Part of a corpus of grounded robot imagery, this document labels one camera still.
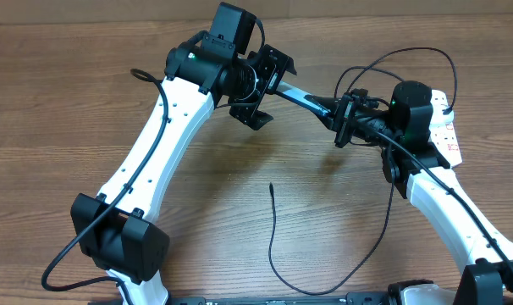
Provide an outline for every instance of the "wood grain surface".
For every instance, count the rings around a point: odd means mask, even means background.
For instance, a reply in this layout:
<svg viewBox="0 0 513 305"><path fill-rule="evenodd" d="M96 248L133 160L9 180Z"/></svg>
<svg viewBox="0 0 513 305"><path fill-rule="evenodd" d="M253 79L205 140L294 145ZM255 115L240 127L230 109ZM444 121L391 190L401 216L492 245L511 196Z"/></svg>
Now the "wood grain surface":
<svg viewBox="0 0 513 305"><path fill-rule="evenodd" d="M0 26L0 304L85 304L119 295L108 283L47 292L41 273L74 236L75 196L97 193L152 111L156 88L129 69L160 77L168 51L209 25ZM513 241L513 15L276 19L264 26L267 42L295 59L298 76L285 80L322 96L333 93L343 69L388 51L449 53L458 69L455 126L464 158L456 173ZM437 53L398 54L382 67L452 93L450 67ZM368 74L358 86L388 99L394 79ZM276 267L300 288L334 286L383 227L389 185L377 148L334 147L334 134L312 114L275 96L265 97L262 110L275 120L259 131L216 110L174 174L157 223L172 238L161 273L174 296L297 295L268 265L270 181ZM101 275L75 249L51 282ZM455 288L460 273L428 221L397 196L381 245L334 294L417 278Z"/></svg>
<svg viewBox="0 0 513 305"><path fill-rule="evenodd" d="M224 0L261 19L513 14L513 0ZM2 0L1 25L211 20L222 0Z"/></svg>

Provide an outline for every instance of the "wire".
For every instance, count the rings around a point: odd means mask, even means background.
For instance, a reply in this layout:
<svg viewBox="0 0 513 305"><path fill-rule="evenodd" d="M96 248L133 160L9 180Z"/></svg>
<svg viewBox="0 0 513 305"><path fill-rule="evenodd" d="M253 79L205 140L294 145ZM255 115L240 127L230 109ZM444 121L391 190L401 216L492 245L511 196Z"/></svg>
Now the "wire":
<svg viewBox="0 0 513 305"><path fill-rule="evenodd" d="M375 147L377 146L378 144L375 144L375 143L354 143L353 141L350 141L349 142L351 145L355 145L355 146L363 146L363 147Z"/></svg>
<svg viewBox="0 0 513 305"><path fill-rule="evenodd" d="M348 68L347 70L343 71L343 73L341 74L341 76L339 77L339 80L338 80L338 83L335 85L335 90L334 90L334 98L338 98L338 89L339 89L339 84L341 83L341 80L343 80L343 76L345 76L349 71L353 70L353 69L366 69L367 67L365 66L354 66L354 67L350 67ZM397 80L399 81L405 81L403 78L399 77L396 73L392 73L390 71L387 71L385 69L379 69L379 68L373 68L373 67L370 67L369 70L372 70L372 71L376 71L376 72L380 72L380 73L384 73L386 75L390 75L394 78L396 78Z"/></svg>
<svg viewBox="0 0 513 305"><path fill-rule="evenodd" d="M355 79L350 83L349 87L347 88L347 92L356 83L356 81L360 78L360 76L362 76L364 73L366 73L366 71L372 69L373 66L375 66L376 64L380 63L381 60L385 59L386 57L388 57L388 56L390 56L392 54L396 54L396 53L400 53L400 52L406 52L406 51L413 51L413 50L430 50L430 51L435 51L435 52L443 54L449 60L450 67L452 68L452 74L454 75L454 96L452 97L452 103L450 104L450 107L448 107L447 109L443 110L444 114L449 114L452 111L452 108L454 107L454 104L456 102L456 93L458 92L458 76L456 74L456 67L454 66L454 62L452 61L452 58L450 58L449 54L445 53L442 50L434 48L434 47L408 47L408 48L404 48L404 49L400 49L400 50L395 50L395 51L392 51L390 53L384 54L379 59L375 60L370 65L365 67L363 69L363 71L360 72L360 74L357 77L355 77Z"/></svg>
<svg viewBox="0 0 513 305"><path fill-rule="evenodd" d="M382 103L388 107L390 107L390 103L386 102L385 100L383 100L382 98L379 98L379 97L368 97L366 98L367 101L377 101L379 103Z"/></svg>
<svg viewBox="0 0 513 305"><path fill-rule="evenodd" d="M206 34L209 34L207 30L201 30L198 33L196 33L193 37L189 38L187 42L191 45L196 45L198 42L202 40L202 38L204 38Z"/></svg>
<svg viewBox="0 0 513 305"><path fill-rule="evenodd" d="M255 57L250 59L241 59L242 61L246 61L247 64L252 66L253 64L256 64L258 60L260 60L260 57L262 56L262 48L264 47L264 43L266 43L266 34L264 32L264 25L262 25L262 21L258 18L255 19L256 26L258 26L258 29L260 30L260 35L262 40L260 41L260 48L258 49L258 52L256 52Z"/></svg>
<svg viewBox="0 0 513 305"><path fill-rule="evenodd" d="M383 134L383 133L381 133L379 131L373 130L372 128L368 127L365 123L362 123L362 122L356 122L356 123L363 130L372 132L376 136L380 137L382 140L386 141L389 145L392 145L392 146L398 148L407 157L409 157L411 160L413 160L416 163L416 165L420 166L420 168L423 169L426 172L427 175L432 177L432 179L434 179L435 182L437 182L437 184L439 184L441 187L443 187L443 189L445 191L447 191L450 195L452 195L452 197L454 197L460 203L460 205L466 210L466 212L469 214L469 216L471 217L471 219L473 220L475 225L477 225L477 228L483 233L484 237L488 240L488 244L495 250L495 252L503 260L503 262L507 266L507 269L510 271L510 273L513 276L513 265L510 262L509 258L507 258L507 256L503 253L503 251L501 250L501 248L497 244L497 241L494 238L492 238L492 236L489 234L489 232L484 227L483 223L475 215L475 213L473 212L471 207L469 207L467 202L465 200L463 200L463 198L460 195L458 195L458 193L456 193L453 188L448 187L441 179L439 179L432 171L430 171L429 168L426 167L426 165L422 164L422 162L420 162L420 160L418 160L407 149L402 147L398 142L392 140L391 138L389 138L388 136L386 136L385 134Z"/></svg>
<svg viewBox="0 0 513 305"><path fill-rule="evenodd" d="M155 149L158 146L158 143L161 141L161 138L163 137L164 130L166 128L166 124L168 123L168 99L166 98L166 93L164 92L163 86L161 85L161 81L157 80L155 77L150 75L149 73L142 71L140 69L131 69L130 73L137 79L152 82L157 86L161 99L163 100L163 108L164 108L164 115L163 115L163 122L161 123L161 127L159 128L159 131L157 133L157 137L155 138L155 141L152 143L151 147L149 148L149 151L147 152L146 156L142 159L140 165L138 165L138 168L135 170L134 174L130 177L129 181L123 185L123 190L113 199L112 203L102 212L100 215L98 215L89 225L87 225L54 259L53 261L47 266L46 270L44 270L44 273L42 274L41 283L42 287L46 289L47 291L69 291L74 288L82 287L82 286L88 286L90 284L95 284L98 282L103 281L114 281L118 283L118 285L121 287L121 290L124 293L125 300L129 305L133 305L132 301L130 300L129 291L127 290L127 287L125 283L116 277L112 276L103 276L91 280L83 280L81 282L77 282L74 284L66 285L66 286L51 286L47 283L48 276L52 273L53 269L58 265L58 263L69 253L69 251L76 245L80 240L90 231L93 230L110 212L113 211L115 206L121 201L123 196L132 188L132 185L135 183L136 178L138 178L138 175L140 172L144 169L149 159L152 157L153 153L155 152Z"/></svg>
<svg viewBox="0 0 513 305"><path fill-rule="evenodd" d="M272 260L272 246L273 246L273 238L275 237L275 225L277 223L277 213L275 211L275 196L273 195L273 184L270 183L270 196L272 197L272 211L273 211L273 228L272 228L272 237L270 238L270 247L268 249L268 260L270 262L270 266L272 267L272 271L275 273L275 276L279 280L283 282L283 284L287 285L290 289L293 289L295 291L298 291L299 293L307 294L309 296L322 296L325 294L329 294L331 292L336 291L338 288L340 288L347 280L350 279L350 277L372 256L373 252L375 252L375 249L377 249L378 244L381 242L381 240L384 237L384 232L386 231L386 227L389 224L389 216L390 216L390 209L392 207L392 197L394 195L394 184L392 184L392 187L390 188L390 198L389 198L389 205L386 209L386 217L384 218L384 226L383 230L381 231L381 235L378 237L377 241L375 242L375 245L372 247L372 249L369 251L369 253L362 259L362 261L344 278L340 283L326 291L320 291L320 292L310 292L302 290L298 287L293 286L288 281L286 281L279 272L275 269L275 266L273 265Z"/></svg>

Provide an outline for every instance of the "black bracket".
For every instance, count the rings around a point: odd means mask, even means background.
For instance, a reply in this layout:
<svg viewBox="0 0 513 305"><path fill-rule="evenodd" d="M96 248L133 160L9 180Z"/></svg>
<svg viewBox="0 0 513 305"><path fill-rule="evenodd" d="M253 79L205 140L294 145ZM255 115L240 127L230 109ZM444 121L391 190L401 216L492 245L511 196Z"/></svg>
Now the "black bracket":
<svg viewBox="0 0 513 305"><path fill-rule="evenodd" d="M381 291L349 292L345 300L346 305L383 305L388 304L389 294Z"/></svg>
<svg viewBox="0 0 513 305"><path fill-rule="evenodd" d="M230 108L229 113L253 130L259 130L273 119L271 115L257 110L264 94L274 94L284 72L296 75L296 70L294 60L291 57L269 45L262 47L259 53L250 52L248 62L252 61L255 61L255 63L251 67L255 70L258 78L255 87L256 94L242 102L244 104L249 103L251 106L236 107L235 104L240 103L240 101L231 97L229 103L234 106Z"/></svg>
<svg viewBox="0 0 513 305"><path fill-rule="evenodd" d="M388 183L394 183L401 196L407 199L407 181L409 176L420 173L420 167L403 152L394 148L392 148L391 158L388 158L388 150L389 148L385 148L381 153L384 178L386 178ZM450 168L450 163L432 142L411 152L429 169L438 166L442 166L445 169Z"/></svg>
<svg viewBox="0 0 513 305"><path fill-rule="evenodd" d="M70 209L76 234L108 206L98 199L79 194ZM138 208L132 213L114 208L80 240L81 251L93 258L100 269L117 270L136 284L150 280L163 263L170 239L142 216L143 211Z"/></svg>
<svg viewBox="0 0 513 305"><path fill-rule="evenodd" d="M503 282L498 270L484 258L463 269L453 305L491 305L503 301Z"/></svg>

